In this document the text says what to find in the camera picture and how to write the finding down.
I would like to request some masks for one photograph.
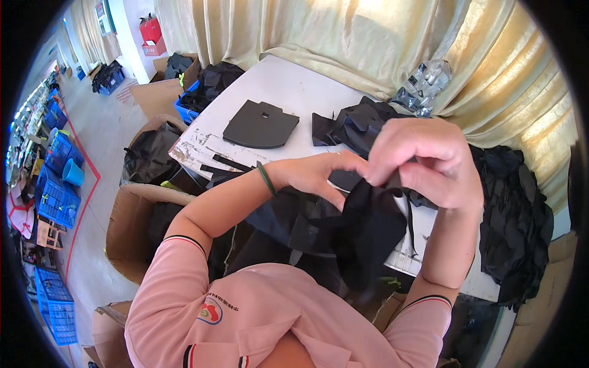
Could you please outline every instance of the clear plastic bag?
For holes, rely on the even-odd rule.
[[[446,60],[427,60],[422,62],[403,82],[389,102],[406,108],[419,118],[429,118],[432,100],[452,79],[452,68]]]

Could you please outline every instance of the wooden stool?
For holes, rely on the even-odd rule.
[[[53,221],[46,223],[42,219],[39,219],[37,223],[37,245],[56,250],[62,250],[63,246],[59,241],[59,233],[65,234],[65,230],[59,228],[59,224],[55,224]]]

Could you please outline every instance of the green bangle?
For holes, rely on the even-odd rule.
[[[272,182],[270,181],[268,174],[266,174],[266,170],[264,170],[264,165],[262,165],[262,163],[260,161],[258,161],[258,162],[256,162],[256,166],[258,167],[258,169],[260,169],[260,174],[262,175],[262,178],[266,182],[266,185],[268,186],[270,193],[272,193],[273,196],[276,196],[276,190],[274,189],[274,186],[272,185]]]

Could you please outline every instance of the hand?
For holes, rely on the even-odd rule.
[[[417,163],[408,163],[413,156]],[[478,212],[481,179],[462,131],[442,119],[391,119],[368,156],[366,181],[387,182],[399,170],[401,185],[449,210]]]
[[[264,165],[276,190],[291,185],[301,192],[316,194],[328,200],[340,211],[346,200],[342,193],[327,182],[327,178],[333,170],[356,171],[358,175],[364,176],[367,167],[366,160],[350,151],[322,153]]]

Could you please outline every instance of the poster on wall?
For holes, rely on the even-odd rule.
[[[98,26],[102,37],[112,32],[110,22],[108,21],[107,12],[104,3],[101,1],[96,5],[96,17],[98,18]]]

